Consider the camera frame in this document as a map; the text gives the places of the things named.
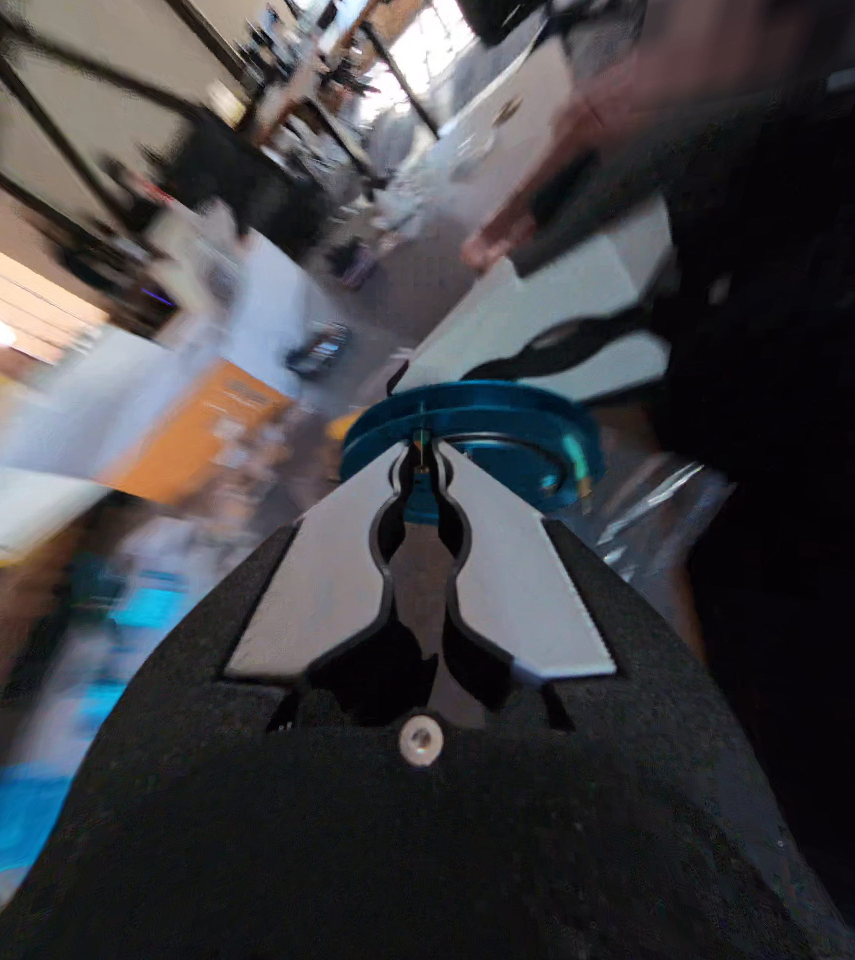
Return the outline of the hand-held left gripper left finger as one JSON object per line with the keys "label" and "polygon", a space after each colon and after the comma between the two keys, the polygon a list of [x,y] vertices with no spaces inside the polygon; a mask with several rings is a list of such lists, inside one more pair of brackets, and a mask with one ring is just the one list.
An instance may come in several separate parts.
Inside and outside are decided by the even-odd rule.
{"label": "hand-held left gripper left finger", "polygon": [[269,728],[296,727],[316,692],[358,726],[427,706],[438,656],[400,620],[390,569],[419,457],[393,444],[301,517],[225,666],[228,680],[285,688]]}

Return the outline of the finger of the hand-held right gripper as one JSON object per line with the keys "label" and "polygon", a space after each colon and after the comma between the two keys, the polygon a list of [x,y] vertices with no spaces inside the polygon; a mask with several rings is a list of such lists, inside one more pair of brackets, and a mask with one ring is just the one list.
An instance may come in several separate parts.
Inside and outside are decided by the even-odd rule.
{"label": "finger of the hand-held right gripper", "polygon": [[669,359],[668,342],[643,328],[557,328],[513,356],[476,366],[469,380],[516,383],[590,403],[660,382]]}
{"label": "finger of the hand-held right gripper", "polygon": [[651,197],[528,276],[502,257],[414,348],[388,394],[467,379],[565,324],[610,326],[651,293],[673,255],[667,204]]}

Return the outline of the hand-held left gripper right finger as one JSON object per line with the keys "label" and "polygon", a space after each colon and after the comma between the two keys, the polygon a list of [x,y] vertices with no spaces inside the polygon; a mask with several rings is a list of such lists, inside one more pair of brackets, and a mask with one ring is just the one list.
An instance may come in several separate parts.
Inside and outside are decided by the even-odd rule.
{"label": "hand-held left gripper right finger", "polygon": [[611,678],[616,660],[540,510],[445,440],[433,443],[438,536],[451,558],[443,653],[487,711],[517,688]]}

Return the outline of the blue round metal turntable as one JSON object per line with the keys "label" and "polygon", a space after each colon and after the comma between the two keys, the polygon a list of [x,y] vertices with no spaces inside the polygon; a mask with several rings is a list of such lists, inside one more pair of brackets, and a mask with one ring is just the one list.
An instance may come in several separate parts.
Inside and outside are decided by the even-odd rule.
{"label": "blue round metal turntable", "polygon": [[398,392],[349,427],[339,479],[358,474],[418,429],[444,441],[545,515],[578,501],[563,440],[588,450],[592,487],[606,474],[602,437],[581,406],[549,391],[501,381],[459,381]]}

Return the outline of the person's right hand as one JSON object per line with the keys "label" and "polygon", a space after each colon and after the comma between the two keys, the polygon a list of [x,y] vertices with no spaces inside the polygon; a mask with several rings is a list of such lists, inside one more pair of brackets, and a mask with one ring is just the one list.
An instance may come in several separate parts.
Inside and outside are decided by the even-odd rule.
{"label": "person's right hand", "polygon": [[763,42],[733,39],[639,43],[624,60],[579,87],[552,121],[549,143],[499,208],[461,247],[461,259],[486,273],[536,227],[534,200],[577,162],[617,146],[669,110],[762,85],[773,73]]}

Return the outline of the large clear plastic bag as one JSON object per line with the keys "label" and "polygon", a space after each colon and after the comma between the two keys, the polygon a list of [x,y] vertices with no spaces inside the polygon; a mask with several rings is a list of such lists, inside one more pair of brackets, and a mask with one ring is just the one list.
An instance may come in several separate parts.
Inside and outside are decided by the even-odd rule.
{"label": "large clear plastic bag", "polygon": [[619,452],[589,497],[552,517],[671,618],[671,579],[733,489],[721,473],[684,457]]}

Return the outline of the black servo motor stack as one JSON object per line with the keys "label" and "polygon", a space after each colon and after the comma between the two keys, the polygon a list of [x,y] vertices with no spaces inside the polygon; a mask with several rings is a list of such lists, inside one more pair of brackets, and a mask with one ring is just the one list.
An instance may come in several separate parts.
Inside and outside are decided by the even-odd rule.
{"label": "black servo motor stack", "polygon": [[378,266],[378,258],[362,237],[350,235],[325,253],[329,274],[349,291],[362,288]]}

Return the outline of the orange cardboard box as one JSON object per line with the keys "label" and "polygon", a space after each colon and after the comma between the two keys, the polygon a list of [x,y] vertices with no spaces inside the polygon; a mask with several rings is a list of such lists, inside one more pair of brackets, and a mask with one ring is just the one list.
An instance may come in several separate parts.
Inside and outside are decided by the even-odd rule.
{"label": "orange cardboard box", "polygon": [[117,328],[0,407],[0,569],[111,493],[171,506],[290,398],[208,328],[165,346]]}

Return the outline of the blue shiny plastic bag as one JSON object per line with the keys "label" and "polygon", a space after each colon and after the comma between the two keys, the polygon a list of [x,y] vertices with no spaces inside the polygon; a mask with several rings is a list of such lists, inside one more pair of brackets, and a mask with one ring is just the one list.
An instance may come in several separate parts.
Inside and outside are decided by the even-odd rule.
{"label": "blue shiny plastic bag", "polygon": [[324,378],[352,341],[352,330],[341,322],[314,324],[305,340],[285,359],[288,371],[302,380]]}

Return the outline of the white tray with blue parts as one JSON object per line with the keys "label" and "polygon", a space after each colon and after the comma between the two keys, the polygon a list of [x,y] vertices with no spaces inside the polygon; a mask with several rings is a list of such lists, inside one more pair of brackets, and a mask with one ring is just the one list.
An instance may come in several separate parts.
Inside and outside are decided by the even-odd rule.
{"label": "white tray with blue parts", "polygon": [[39,857],[99,727],[192,593],[194,523],[78,554],[0,692],[0,907]]}

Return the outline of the large window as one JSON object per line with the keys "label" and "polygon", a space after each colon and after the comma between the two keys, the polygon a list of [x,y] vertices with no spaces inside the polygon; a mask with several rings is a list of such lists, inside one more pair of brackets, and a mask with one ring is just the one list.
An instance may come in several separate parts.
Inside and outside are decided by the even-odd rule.
{"label": "large window", "polygon": [[[369,22],[417,99],[434,111],[432,97],[475,37],[457,2],[396,1],[379,4]],[[382,114],[408,114],[410,100],[401,82],[369,39],[361,42],[361,78],[373,92],[361,95],[357,116],[372,125]]]}

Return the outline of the black chair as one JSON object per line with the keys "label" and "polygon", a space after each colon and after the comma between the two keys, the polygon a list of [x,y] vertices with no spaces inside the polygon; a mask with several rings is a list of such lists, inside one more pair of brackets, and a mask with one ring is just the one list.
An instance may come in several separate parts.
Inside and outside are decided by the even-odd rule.
{"label": "black chair", "polygon": [[321,239],[331,206],[318,180],[247,142],[217,116],[201,113],[164,162],[159,186],[200,212],[220,200],[240,235],[260,234],[293,260]]}

